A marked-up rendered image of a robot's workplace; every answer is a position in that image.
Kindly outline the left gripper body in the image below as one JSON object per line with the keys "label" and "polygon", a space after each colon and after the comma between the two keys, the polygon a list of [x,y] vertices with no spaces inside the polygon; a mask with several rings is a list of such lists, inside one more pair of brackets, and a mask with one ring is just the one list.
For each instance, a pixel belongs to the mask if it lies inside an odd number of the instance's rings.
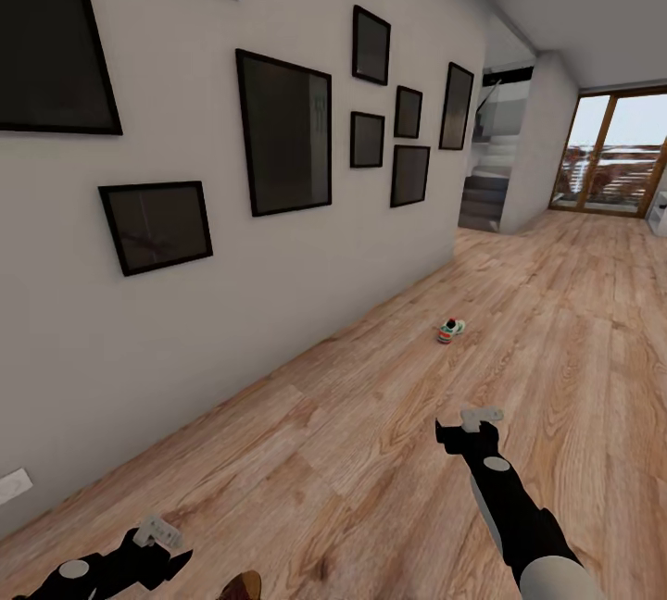
{"label": "left gripper body", "polygon": [[159,585],[163,585],[162,576],[170,563],[170,552],[160,544],[140,547],[132,538],[138,529],[126,533],[120,543],[119,550],[115,550],[123,559],[124,573],[118,591],[126,589],[136,581],[141,581],[146,589],[155,591]]}

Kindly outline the sandal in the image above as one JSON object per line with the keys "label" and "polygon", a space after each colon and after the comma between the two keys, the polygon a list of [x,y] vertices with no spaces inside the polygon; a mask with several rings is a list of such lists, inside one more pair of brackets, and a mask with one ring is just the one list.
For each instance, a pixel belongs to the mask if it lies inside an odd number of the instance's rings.
{"label": "sandal", "polygon": [[218,600],[259,600],[261,577],[256,570],[238,574],[222,591]]}

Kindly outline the gym shoe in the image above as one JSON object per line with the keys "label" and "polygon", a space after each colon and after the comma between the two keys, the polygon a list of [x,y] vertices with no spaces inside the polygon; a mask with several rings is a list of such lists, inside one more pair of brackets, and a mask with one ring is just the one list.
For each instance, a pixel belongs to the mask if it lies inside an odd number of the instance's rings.
{"label": "gym shoe", "polygon": [[440,329],[438,342],[450,344],[452,342],[452,337],[455,336],[455,334],[460,334],[464,331],[465,326],[465,321],[460,321],[460,319],[448,319],[447,323]]}

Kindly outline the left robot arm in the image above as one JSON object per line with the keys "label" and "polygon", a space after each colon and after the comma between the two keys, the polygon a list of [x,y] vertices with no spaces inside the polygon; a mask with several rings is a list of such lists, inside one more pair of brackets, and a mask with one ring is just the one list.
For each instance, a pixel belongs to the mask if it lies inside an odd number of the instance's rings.
{"label": "left robot arm", "polygon": [[30,597],[19,595],[15,600],[107,600],[136,581],[155,591],[164,579],[171,581],[193,554],[188,551],[170,558],[169,550],[156,539],[171,549],[184,543],[178,529],[151,512],[139,529],[126,533],[116,553],[64,562]]}

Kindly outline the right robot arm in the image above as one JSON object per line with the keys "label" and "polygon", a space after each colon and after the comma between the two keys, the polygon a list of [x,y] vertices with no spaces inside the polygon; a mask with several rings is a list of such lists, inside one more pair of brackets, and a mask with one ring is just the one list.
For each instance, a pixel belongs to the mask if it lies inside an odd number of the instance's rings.
{"label": "right robot arm", "polygon": [[551,511],[540,510],[511,463],[497,450],[500,408],[466,408],[461,427],[440,427],[436,438],[471,470],[473,497],[523,600],[607,600],[567,546]]}

